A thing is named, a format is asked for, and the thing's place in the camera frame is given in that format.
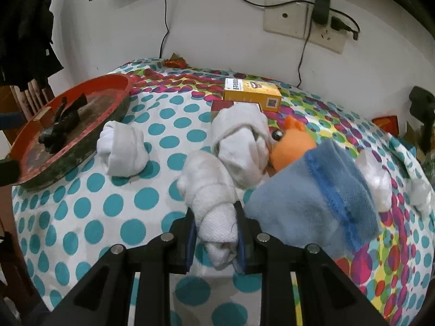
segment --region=white wall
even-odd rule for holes
[[[264,0],[252,0],[264,3]],[[435,90],[435,42],[392,0],[331,0],[362,29],[342,55],[307,46],[305,91],[367,118],[409,117],[414,85]],[[134,58],[158,56],[165,33],[164,0],[53,0],[54,50],[65,70],[52,76],[59,94]],[[168,0],[170,35],[164,56],[190,65],[237,70],[297,84],[303,41],[262,29],[263,11],[240,0]]]

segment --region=polka dot bedsheet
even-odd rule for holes
[[[145,169],[131,178],[107,177],[99,158],[91,156],[40,192],[13,188],[21,248],[29,274],[49,308],[61,301],[111,245],[145,244],[185,215],[177,177],[188,153],[210,151],[211,101],[222,97],[225,77],[236,77],[266,80],[279,87],[283,95],[279,112],[266,113],[271,128],[292,115],[306,124],[317,143],[333,138],[353,158],[362,149],[370,149],[389,171],[392,209],[381,214],[382,234],[337,263],[391,325],[410,323],[421,308],[431,277],[434,215],[422,220],[410,206],[406,180],[421,177],[422,170],[394,137],[340,105],[254,75],[164,68],[154,58],[129,62],[114,73],[128,74],[135,81],[123,122],[144,132],[144,146],[150,154]],[[250,194],[239,192],[244,202]],[[138,276],[130,302],[130,324],[137,287]],[[171,324],[258,325],[260,288],[259,275],[241,275],[232,266],[221,271],[212,268],[204,244],[198,242],[190,273],[170,277]],[[294,291],[300,325],[296,286]]]

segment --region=red tray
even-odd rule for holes
[[[104,124],[110,120],[120,121],[125,116],[132,85],[132,79],[126,75],[105,75],[79,84],[48,103],[56,112],[62,97],[67,97],[67,106],[82,93],[88,99],[88,104],[79,110],[79,125],[68,134],[67,144],[56,154],[47,153],[38,142],[43,130],[39,122],[31,120],[25,125],[9,153],[20,162],[21,177],[17,185],[27,190],[42,189],[82,163],[95,151]]]

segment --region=wall socket panel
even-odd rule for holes
[[[266,0],[266,5],[273,5],[282,1]],[[308,35],[309,17],[313,5],[303,2],[292,3],[280,7],[265,8],[263,14],[263,29],[267,32],[282,34],[299,39],[305,39]],[[341,17],[330,11],[328,24],[319,26],[312,23],[309,42],[322,46],[326,49],[342,54],[346,44],[347,32],[333,30],[331,25],[332,16]]]

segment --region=electrical cord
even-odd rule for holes
[[[314,2],[311,2],[311,1],[308,1],[308,0],[290,0],[290,1],[286,1],[286,2],[281,2],[281,3],[273,4],[273,5],[260,5],[260,4],[257,4],[255,2],[249,1],[249,0],[242,0],[242,1],[244,1],[244,2],[246,2],[248,4],[250,4],[250,5],[253,5],[253,6],[263,7],[263,8],[273,8],[273,7],[285,6],[285,5],[290,5],[292,3],[298,3],[298,2],[303,2],[303,3],[310,4],[310,5],[314,5]],[[349,16],[348,14],[346,14],[346,13],[344,13],[342,11],[339,11],[339,10],[337,10],[335,8],[330,8],[330,10],[335,12],[335,13],[338,13],[339,15],[342,15],[342,16],[348,18],[350,21],[352,21],[353,24],[355,24],[355,27],[358,30],[358,33],[361,32],[361,29],[360,29],[358,23],[351,16]]]
[[[164,24],[166,26],[166,34],[164,35],[163,39],[162,39],[162,43],[160,44],[160,53],[159,53],[159,58],[162,58],[162,54],[163,54],[163,45],[165,43],[166,37],[169,34],[169,27],[167,26],[167,1],[164,0]]]
[[[299,60],[299,65],[297,65],[297,74],[299,75],[299,83],[297,84],[296,88],[299,88],[299,86],[302,83],[302,77],[301,77],[301,66],[302,66],[302,61],[304,60],[304,53],[305,53],[305,47],[308,44],[308,39],[311,36],[311,27],[313,25],[313,19],[310,18],[310,26],[308,27],[308,34],[307,34],[307,38],[305,39],[304,42],[304,47],[302,48],[302,53],[301,53],[301,59]]]

